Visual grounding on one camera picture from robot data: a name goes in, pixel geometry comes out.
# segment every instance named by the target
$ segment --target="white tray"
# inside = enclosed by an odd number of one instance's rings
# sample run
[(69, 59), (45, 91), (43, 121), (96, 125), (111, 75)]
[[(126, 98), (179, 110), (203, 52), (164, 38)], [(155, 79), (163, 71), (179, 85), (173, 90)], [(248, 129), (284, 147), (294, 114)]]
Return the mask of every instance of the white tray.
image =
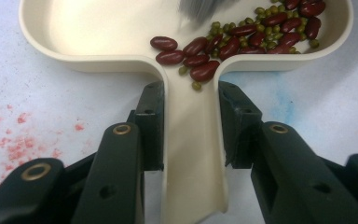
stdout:
[[(217, 82), (230, 71), (292, 70), (341, 46), (352, 27), (351, 0), (324, 0), (321, 46), (298, 45), (301, 55), (238, 55), (225, 60), (202, 92), (191, 89), (179, 65), (161, 66), (149, 41), (177, 40), (179, 49), (206, 35), (210, 22), (196, 26), (178, 13), (179, 0), (21, 0), (21, 29), (47, 56), (83, 72), (142, 72), (164, 81), (166, 92), (162, 222), (194, 223), (227, 210), (227, 184)], [(254, 18), (269, 0), (233, 1), (211, 21)]]

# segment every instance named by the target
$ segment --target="bean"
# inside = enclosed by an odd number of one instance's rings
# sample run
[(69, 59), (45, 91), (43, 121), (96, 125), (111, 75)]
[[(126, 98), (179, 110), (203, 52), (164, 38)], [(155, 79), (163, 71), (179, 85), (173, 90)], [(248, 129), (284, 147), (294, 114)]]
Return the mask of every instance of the bean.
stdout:
[(190, 76), (195, 81), (198, 82), (205, 82), (209, 81), (213, 78), (214, 73), (216, 72), (217, 67), (220, 65), (220, 62), (218, 61), (208, 61), (207, 63), (193, 67), (190, 70)]
[(287, 33), (284, 34), (281, 39), (279, 40), (280, 45), (288, 46), (289, 48), (300, 41), (300, 34), (299, 33)]
[(167, 36), (155, 36), (150, 40), (150, 45), (155, 49), (174, 50), (178, 47), (176, 40)]
[(260, 47), (245, 47), (238, 51), (238, 54), (265, 54), (266, 50)]
[(266, 10), (265, 10), (264, 8), (262, 8), (262, 7), (257, 7), (257, 8), (255, 9), (255, 13), (256, 13), (256, 14), (263, 14), (265, 11), (266, 11)]
[(306, 3), (301, 5), (300, 13), (304, 17), (315, 17), (324, 12), (326, 8), (326, 3), (323, 1), (314, 2), (314, 3)]
[(302, 24), (302, 20), (300, 18), (291, 18), (285, 21), (281, 26), (281, 31), (283, 33), (289, 33), (294, 28)]
[(249, 44), (254, 47), (259, 47), (265, 37), (266, 34), (264, 34), (263, 32), (256, 32), (249, 36)]
[(284, 6), (287, 10), (293, 10), (296, 7), (298, 7), (298, 4), (300, 3), (300, 0), (286, 0), (284, 1)]
[(268, 42), (266, 45), (266, 49), (274, 49), (275, 47), (277, 47), (277, 43), (275, 42)]
[(173, 65), (180, 63), (185, 58), (185, 54), (179, 50), (168, 50), (162, 51), (160, 54), (156, 56), (156, 61), (159, 64), (164, 65)]
[(287, 20), (287, 14), (285, 12), (279, 12), (275, 15), (265, 18), (262, 22), (265, 26), (274, 26), (283, 23)]
[(183, 61), (183, 65), (186, 67), (196, 67), (196, 66), (200, 66), (202, 64), (205, 64), (209, 61), (209, 56), (206, 54), (199, 54), (199, 55), (194, 55), (191, 56), (189, 58), (186, 58)]
[(313, 49), (316, 49), (319, 47), (319, 40), (317, 39), (312, 39), (310, 40), (310, 47)]
[(200, 51), (204, 50), (208, 40), (204, 36), (200, 36), (192, 40), (187, 46), (183, 48), (183, 53), (185, 56), (190, 57), (200, 53)]
[(234, 36), (251, 35), (256, 31), (255, 24), (246, 24), (243, 26), (232, 28), (229, 33)]
[(305, 27), (305, 34), (309, 39), (315, 39), (318, 36), (319, 28), (321, 28), (322, 22), (316, 17), (308, 19), (308, 23)]
[(214, 49), (216, 49), (217, 45), (222, 41), (223, 35), (216, 35), (211, 41), (208, 42), (208, 44), (205, 47), (204, 52), (206, 54), (212, 53)]
[(197, 82), (194, 81), (193, 83), (191, 83), (191, 87), (195, 90), (195, 91), (200, 91), (202, 89), (202, 85)]
[(267, 54), (288, 54), (290, 53), (290, 47), (286, 45), (278, 45), (274, 49), (267, 50)]
[(182, 66), (179, 68), (179, 75), (185, 75), (187, 73), (188, 68), (186, 66)]
[(316, 2), (322, 2), (323, 0), (301, 0), (301, 4), (312, 4), (312, 3), (316, 3)]
[(234, 56), (240, 47), (240, 40), (236, 36), (232, 36), (227, 44), (220, 49), (219, 58), (224, 61), (225, 59)]

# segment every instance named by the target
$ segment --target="brass insert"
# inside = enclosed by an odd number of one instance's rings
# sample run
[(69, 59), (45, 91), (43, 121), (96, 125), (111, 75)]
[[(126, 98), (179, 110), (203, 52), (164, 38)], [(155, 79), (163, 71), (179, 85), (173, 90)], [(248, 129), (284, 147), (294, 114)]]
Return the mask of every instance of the brass insert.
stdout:
[(42, 178), (51, 170), (51, 166), (45, 162), (41, 162), (35, 164), (31, 167), (28, 167), (24, 172), (21, 174), (21, 178), (25, 181), (33, 181), (39, 178)]
[(272, 124), (271, 126), (269, 126), (269, 128), (275, 133), (288, 133), (289, 132), (289, 130), (286, 127), (284, 127), (280, 124)]
[(118, 125), (113, 129), (113, 133), (115, 134), (126, 134), (129, 133), (130, 131), (131, 131), (131, 126), (127, 124)]

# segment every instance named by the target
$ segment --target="screw hole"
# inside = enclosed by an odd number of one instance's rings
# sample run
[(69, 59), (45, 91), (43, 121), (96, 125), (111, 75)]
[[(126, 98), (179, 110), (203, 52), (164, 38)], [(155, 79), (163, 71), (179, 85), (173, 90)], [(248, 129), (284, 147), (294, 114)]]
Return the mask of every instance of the screw hole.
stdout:
[(102, 199), (109, 199), (117, 193), (117, 190), (114, 186), (106, 185), (100, 190), (100, 197)]
[(316, 189), (316, 190), (318, 190), (319, 192), (321, 192), (321, 193), (328, 194), (328, 193), (331, 192), (330, 187), (329, 187), (327, 184), (322, 183), (322, 182), (320, 182), (320, 183), (314, 183), (314, 184), (312, 184), (311, 186), (312, 186), (314, 189)]
[(279, 124), (273, 124), (273, 125), (269, 126), (269, 128), (275, 133), (288, 133), (289, 132), (289, 130), (287, 128), (285, 128)]
[(37, 180), (39, 178), (42, 178), (43, 176), (47, 175), (50, 171), (51, 166), (45, 162), (41, 162), (38, 164), (35, 164), (31, 167), (28, 167), (24, 172), (21, 174), (21, 178), (25, 181), (33, 181)]
[(127, 124), (118, 125), (113, 129), (113, 133), (115, 134), (125, 134), (131, 131), (131, 126)]

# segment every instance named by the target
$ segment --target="kidney bean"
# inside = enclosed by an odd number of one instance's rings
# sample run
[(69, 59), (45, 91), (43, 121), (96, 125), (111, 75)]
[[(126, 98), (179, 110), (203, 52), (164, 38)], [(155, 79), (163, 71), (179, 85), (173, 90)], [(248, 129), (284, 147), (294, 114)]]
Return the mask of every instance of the kidney bean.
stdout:
[(301, 4), (307, 4), (307, 3), (315, 3), (315, 2), (322, 2), (323, 0), (301, 0)]
[(288, 54), (290, 53), (290, 47), (286, 45), (278, 45), (274, 49), (267, 50), (267, 54)]
[(167, 36), (155, 36), (150, 40), (150, 45), (155, 49), (174, 50), (178, 47), (176, 40)]
[(249, 44), (252, 45), (253, 47), (259, 47), (265, 37), (266, 34), (264, 32), (256, 32), (251, 36), (249, 36)]
[(326, 3), (323, 1), (315, 3), (306, 3), (301, 5), (299, 12), (304, 17), (315, 17), (324, 12), (325, 8)]
[(205, 49), (207, 43), (208, 40), (205, 36), (197, 37), (183, 48), (183, 53), (187, 57), (196, 55)]
[(205, 82), (209, 81), (213, 78), (214, 73), (216, 72), (217, 67), (220, 65), (220, 62), (218, 61), (208, 61), (207, 63), (193, 67), (190, 70), (190, 76), (195, 81), (198, 82)]
[(219, 58), (224, 61), (225, 59), (234, 56), (240, 47), (240, 40), (236, 36), (232, 36), (227, 44), (220, 49)]
[(251, 35), (256, 31), (256, 25), (254, 24), (246, 24), (243, 26), (238, 26), (232, 28), (229, 33), (234, 36), (245, 36), (245, 35)]
[(279, 39), (279, 44), (290, 48), (300, 41), (300, 39), (301, 35), (299, 33), (286, 33)]
[(238, 54), (265, 54), (266, 50), (260, 47), (245, 47), (238, 50)]
[(321, 28), (322, 22), (316, 17), (308, 19), (307, 25), (305, 26), (305, 35), (309, 39), (315, 39), (318, 36), (319, 28)]
[(289, 33), (291, 30), (301, 25), (302, 20), (300, 18), (290, 18), (281, 25), (281, 32)]
[(298, 7), (298, 4), (300, 3), (300, 0), (285, 0), (284, 6), (287, 10), (293, 10), (296, 7)]
[(156, 56), (156, 61), (164, 65), (178, 64), (185, 58), (185, 54), (179, 50), (162, 51)]
[(206, 54), (194, 55), (189, 58), (186, 58), (183, 61), (183, 65), (186, 67), (196, 67), (196, 66), (200, 66), (204, 63), (207, 63), (209, 61), (209, 59), (210, 59), (209, 56)]
[(212, 53), (212, 51), (214, 49), (216, 49), (217, 45), (220, 43), (220, 41), (222, 41), (223, 39), (223, 35), (220, 34), (220, 35), (216, 35), (212, 40), (210, 40), (208, 42), (208, 44), (206, 45), (206, 48), (205, 48), (205, 53), (206, 54), (210, 54)]
[(262, 22), (265, 26), (274, 26), (283, 23), (287, 20), (286, 12), (280, 12), (265, 18)]

